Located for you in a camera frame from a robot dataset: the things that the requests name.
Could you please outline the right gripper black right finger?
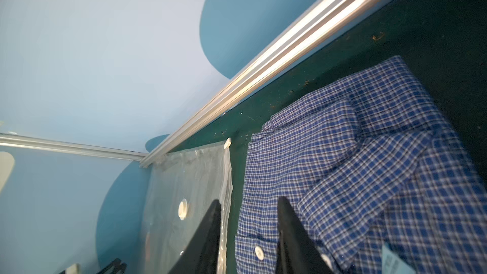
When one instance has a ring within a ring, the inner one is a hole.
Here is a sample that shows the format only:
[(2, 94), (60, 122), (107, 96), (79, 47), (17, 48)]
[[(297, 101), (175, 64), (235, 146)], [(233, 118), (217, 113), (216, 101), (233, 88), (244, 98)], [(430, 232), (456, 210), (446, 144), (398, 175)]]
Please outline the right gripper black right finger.
[(277, 205), (279, 242), (276, 273), (332, 273), (286, 197)]

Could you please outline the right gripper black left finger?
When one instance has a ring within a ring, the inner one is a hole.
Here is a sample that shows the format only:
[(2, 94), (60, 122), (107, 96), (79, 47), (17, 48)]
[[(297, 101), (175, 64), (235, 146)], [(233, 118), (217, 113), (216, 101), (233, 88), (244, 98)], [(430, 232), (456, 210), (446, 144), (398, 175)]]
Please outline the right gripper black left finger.
[(169, 273), (211, 273), (218, 269), (221, 203), (213, 200), (194, 236)]

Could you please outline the clear plastic vacuum bag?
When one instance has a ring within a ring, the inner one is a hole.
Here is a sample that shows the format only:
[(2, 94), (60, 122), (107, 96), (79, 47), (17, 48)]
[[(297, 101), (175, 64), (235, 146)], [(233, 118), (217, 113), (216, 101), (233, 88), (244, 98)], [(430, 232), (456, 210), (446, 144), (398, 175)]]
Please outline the clear plastic vacuum bag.
[(221, 204), (217, 273), (227, 270), (232, 196), (231, 139), (167, 153), (152, 166), (138, 273), (168, 273), (186, 252), (211, 203)]

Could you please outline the blue checked shirt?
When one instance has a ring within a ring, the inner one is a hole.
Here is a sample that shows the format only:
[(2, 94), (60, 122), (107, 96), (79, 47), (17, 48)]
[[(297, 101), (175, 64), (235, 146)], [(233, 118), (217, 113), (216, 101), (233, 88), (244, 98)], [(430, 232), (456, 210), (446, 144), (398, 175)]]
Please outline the blue checked shirt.
[(273, 273), (286, 197), (335, 273), (486, 272), (486, 189), (401, 57), (273, 115), (248, 146), (235, 258)]

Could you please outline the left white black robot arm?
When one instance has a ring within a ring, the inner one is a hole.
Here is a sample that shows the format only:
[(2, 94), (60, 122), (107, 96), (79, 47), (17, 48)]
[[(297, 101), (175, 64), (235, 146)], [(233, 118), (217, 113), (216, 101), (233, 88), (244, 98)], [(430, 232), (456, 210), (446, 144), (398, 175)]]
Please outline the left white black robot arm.
[(61, 270), (59, 274), (80, 274), (80, 273), (126, 273), (128, 268), (127, 263), (123, 262), (120, 258), (115, 258), (109, 264), (99, 267), (94, 266), (82, 266), (79, 263), (72, 264), (64, 270)]

